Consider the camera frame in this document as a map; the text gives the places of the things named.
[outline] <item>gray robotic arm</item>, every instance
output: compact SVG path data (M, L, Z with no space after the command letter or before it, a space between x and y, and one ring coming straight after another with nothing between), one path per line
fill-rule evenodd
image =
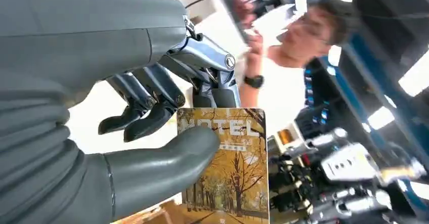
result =
M160 149L87 155L64 126L67 108L106 78L142 111L155 107L139 83L187 39L178 0L0 0L0 14L1 223L110 223L199 178L219 147L210 129L190 129ZM163 98L157 103L170 102Z
M125 142L150 135L183 106L185 97L165 68L193 85L194 107L240 106L234 57L208 37L196 34L194 26L186 17L184 21L189 36L169 50L158 63L136 69L132 74L120 74L107 79L124 97L128 106L121 116L103 120L99 125L100 134L124 129Z

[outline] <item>black watch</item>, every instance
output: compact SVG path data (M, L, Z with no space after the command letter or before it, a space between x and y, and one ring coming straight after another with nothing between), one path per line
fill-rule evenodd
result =
M261 75L255 77L244 77L244 83L251 86L252 88L259 89L264 84L264 77Z

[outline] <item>book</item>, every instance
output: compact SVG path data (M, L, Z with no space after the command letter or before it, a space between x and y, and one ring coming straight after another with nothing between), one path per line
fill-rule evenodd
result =
M182 193L185 224L268 224L263 110L181 108L177 123L178 133L202 125L211 128L221 140L208 168Z

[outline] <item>man's arm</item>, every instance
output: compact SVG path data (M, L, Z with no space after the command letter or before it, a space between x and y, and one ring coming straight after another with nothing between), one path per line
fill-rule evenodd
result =
M261 70L257 68L250 68L247 66L247 68L244 71L244 76L247 77L255 77L261 74ZM259 96L259 89L251 87L250 85L243 82L240 85L239 88L240 93L240 101L241 101L241 107L242 108L256 108L258 107L258 96Z
M263 38L257 31L255 31L255 35L249 35L249 47L250 50L246 55L244 76L254 78L262 74ZM241 107L258 107L258 88L254 88L243 82L240 85L239 93Z

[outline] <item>man's hand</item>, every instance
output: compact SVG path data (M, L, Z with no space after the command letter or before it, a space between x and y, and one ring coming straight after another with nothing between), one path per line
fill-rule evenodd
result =
M233 1L234 1L234 11L237 13L244 29L251 28L253 21L256 19L256 15L253 13L253 10L254 10L253 4L246 2L246 0L233 0Z
M262 73L263 39L258 31L249 35L250 50L247 53L247 65L244 75L255 77ZM241 106L243 108L255 108L258 106L259 89L243 83L239 88Z
M257 30L254 30L254 34L249 35L248 39L250 50L247 53L245 75L248 77L254 77L261 74L264 39Z

